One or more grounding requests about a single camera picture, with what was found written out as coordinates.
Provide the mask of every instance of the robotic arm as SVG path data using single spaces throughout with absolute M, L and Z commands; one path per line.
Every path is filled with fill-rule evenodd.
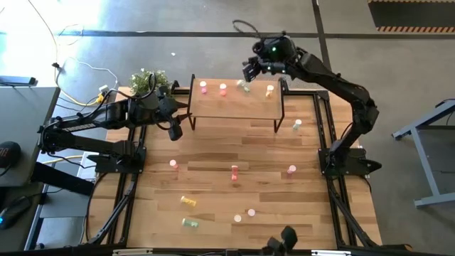
M 100 155 L 89 156 L 90 160 L 97 163 L 96 172 L 139 173 L 144 165 L 145 149 L 139 148 L 134 142 L 106 142 L 76 136 L 73 132 L 97 127 L 133 129 L 155 124 L 167 130 L 170 139 L 176 141 L 183 135 L 180 123 L 188 114 L 176 117 L 172 117 L 172 114 L 188 105 L 175 101 L 169 95 L 168 88 L 162 86 L 147 97 L 129 97 L 102 105 L 91 113 L 52 118 L 47 126 L 40 127 L 38 131 L 41 133 L 41 153 L 54 154 L 64 149 L 99 152 Z M 170 127 L 160 125 L 164 122 L 168 122 Z
M 378 162 L 365 159 L 364 149 L 361 149 L 363 153 L 360 157 L 359 153 L 351 156 L 352 144 L 361 134 L 371 131 L 379 115 L 375 102 L 364 87 L 344 80 L 340 74 L 332 73 L 316 56 L 296 47 L 285 32 L 261 38 L 252 50 L 256 56 L 243 63 L 247 82 L 254 80 L 259 73 L 287 74 L 292 80 L 298 78 L 305 82 L 315 82 L 350 103 L 353 110 L 352 126 L 344 137 L 332 143 L 329 150 L 322 150 L 326 158 L 323 162 L 327 164 L 327 174 L 349 174 L 349 171 L 353 171 L 365 175 L 381 167 Z M 348 170 L 346 164 L 353 166 Z

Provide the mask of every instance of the potted plant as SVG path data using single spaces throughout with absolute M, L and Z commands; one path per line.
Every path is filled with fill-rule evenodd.
M 171 91 L 172 83 L 168 81 L 164 70 L 148 71 L 141 68 L 140 73 L 133 74 L 129 79 L 129 87 L 134 95 L 143 95 L 149 91 L 149 76 L 152 73 L 155 73 L 156 76 L 156 89 L 160 86 L 167 86 Z

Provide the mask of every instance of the wooden plank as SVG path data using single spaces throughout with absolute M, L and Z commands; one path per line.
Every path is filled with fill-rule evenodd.
M 203 94 L 200 82 L 207 83 Z M 224 83 L 226 96 L 220 95 L 220 84 Z M 273 93 L 266 97 L 267 86 L 274 87 Z M 254 80 L 250 91 L 237 86 L 237 80 L 202 79 L 193 81 L 191 113 L 194 117 L 224 117 L 248 119 L 280 119 L 282 116 L 281 90 L 277 81 Z
M 352 113 L 347 102 L 330 97 L 340 136 Z M 188 97 L 176 99 L 185 102 Z M 282 228 L 291 225 L 299 236 L 295 248 L 335 248 L 326 181 L 316 153 L 320 146 L 313 100 L 286 96 L 284 106 L 286 117 L 277 134 L 273 122 L 258 119 L 200 118 L 195 131 L 184 121 L 183 136 L 177 142 L 168 140 L 167 132 L 148 127 L 146 166 L 136 190 L 128 247 L 259 249 L 270 236 L 279 238 Z M 296 118 L 303 124 L 295 131 Z M 107 135 L 110 141 L 126 138 L 125 129 Z M 169 166 L 171 159 L 177 160 L 178 171 Z M 291 164 L 297 172 L 289 175 L 286 170 Z M 232 165 L 239 166 L 236 182 L 230 180 Z M 118 174 L 108 174 L 95 191 L 92 235 L 112 210 L 117 182 Z M 353 215 L 381 243 L 365 181 L 347 176 L 346 185 Z M 181 196 L 196 200 L 196 207 L 182 204 Z M 254 217 L 247 215 L 251 208 L 256 210 Z M 242 222 L 234 221 L 236 214 Z M 339 215 L 347 240 L 344 217 Z M 181 226 L 182 218 L 199 222 L 199 228 Z M 117 238 L 122 223 L 117 226 Z

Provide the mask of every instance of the gray floor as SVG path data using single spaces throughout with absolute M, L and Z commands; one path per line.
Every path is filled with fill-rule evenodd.
M 243 18 L 261 31 L 317 32 L 310 0 L 82 3 L 67 0 L 49 1 L 51 8 L 46 8 L 43 2 L 37 1 L 36 6 L 56 31 L 79 23 L 85 24 L 86 29 L 111 31 L 226 32 L 233 31 L 231 20 Z M 366 1 L 318 2 L 327 33 L 377 33 Z M 5 23 L 11 19 L 17 20 L 19 26 Z M 33 9 L 27 3 L 7 6 L 0 15 L 0 30 L 23 32 L 0 36 L 1 73 L 32 75 L 40 80 L 40 85 L 52 85 L 50 64 L 55 60 L 55 49 Z M 241 62 L 252 55 L 250 49 L 255 41 L 248 38 L 84 37 L 67 46 L 72 39 L 58 39 L 61 63 L 67 56 L 73 56 L 95 67 L 109 68 L 119 78 L 120 85 L 128 85 L 131 74 L 140 68 L 162 69 L 171 80 L 178 80 L 183 86 L 189 84 L 192 73 L 199 77 L 240 79 Z M 317 38 L 294 41 L 321 56 Z M 381 112 L 374 130 L 361 137 L 360 142 L 367 149 L 368 158 L 383 165 L 371 175 L 383 243 L 408 243 L 416 251 L 455 254 L 455 203 L 420 210 L 414 207 L 414 199 L 431 193 L 427 180 L 413 141 L 396 142 L 390 136 L 441 100 L 455 97 L 455 55 L 451 54 L 455 51 L 455 41 L 331 39 L 327 44 L 333 70 L 345 79 L 367 87 Z M 71 60 L 65 64 L 65 73 L 59 82 L 79 101 L 89 100 L 104 84 L 114 85 L 114 79 L 108 73 L 76 65 Z M 313 87 L 298 81 L 292 85 Z M 55 111 L 55 115 L 72 113 L 59 107 Z M 84 135 L 103 139 L 105 132 L 90 131 Z M 62 154 L 76 152 L 64 151 Z M 80 235 L 80 224 L 80 219 L 47 220 L 40 241 L 48 247 L 74 245 Z M 59 233 L 52 231 L 60 227 L 64 228 Z

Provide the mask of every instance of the yellow black striped tape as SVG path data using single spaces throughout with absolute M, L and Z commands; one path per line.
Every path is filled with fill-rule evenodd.
M 455 33 L 455 27 L 414 27 L 414 26 L 381 26 L 379 32 L 401 33 Z
M 368 0 L 372 2 L 389 2 L 389 3 L 454 3 L 455 0 Z

